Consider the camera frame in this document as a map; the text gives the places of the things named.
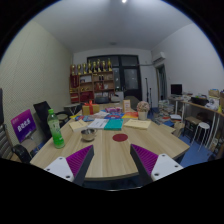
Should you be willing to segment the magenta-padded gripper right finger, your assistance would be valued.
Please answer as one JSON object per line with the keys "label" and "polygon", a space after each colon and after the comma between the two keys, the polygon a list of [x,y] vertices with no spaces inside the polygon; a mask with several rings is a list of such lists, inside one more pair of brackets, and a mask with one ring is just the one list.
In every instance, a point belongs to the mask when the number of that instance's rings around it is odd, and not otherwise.
{"label": "magenta-padded gripper right finger", "polygon": [[157,181],[182,169],[182,166],[167,154],[157,155],[138,145],[130,145],[130,154],[143,185]]}

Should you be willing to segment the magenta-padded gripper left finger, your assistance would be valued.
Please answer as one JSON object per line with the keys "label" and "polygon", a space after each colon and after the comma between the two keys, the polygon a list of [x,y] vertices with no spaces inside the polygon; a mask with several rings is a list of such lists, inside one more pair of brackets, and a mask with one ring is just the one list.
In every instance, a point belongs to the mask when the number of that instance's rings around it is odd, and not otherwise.
{"label": "magenta-padded gripper left finger", "polygon": [[58,157],[45,171],[81,186],[93,156],[94,146],[90,145],[68,157]]}

